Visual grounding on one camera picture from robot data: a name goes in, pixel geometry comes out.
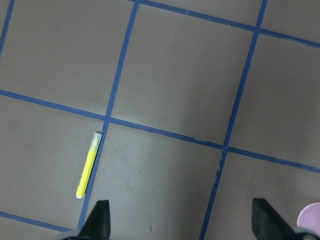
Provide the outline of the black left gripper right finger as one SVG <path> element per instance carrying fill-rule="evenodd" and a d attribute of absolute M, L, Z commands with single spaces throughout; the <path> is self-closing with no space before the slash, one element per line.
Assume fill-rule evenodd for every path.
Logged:
<path fill-rule="evenodd" d="M 302 239 L 264 198 L 252 200 L 251 229 L 257 240 Z"/>

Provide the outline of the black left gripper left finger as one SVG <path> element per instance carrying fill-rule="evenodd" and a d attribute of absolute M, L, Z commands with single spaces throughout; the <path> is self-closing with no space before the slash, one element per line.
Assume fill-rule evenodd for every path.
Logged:
<path fill-rule="evenodd" d="M 108 240 L 110 235 L 110 203 L 108 200 L 99 200 L 94 205 L 77 238 L 80 240 Z"/>

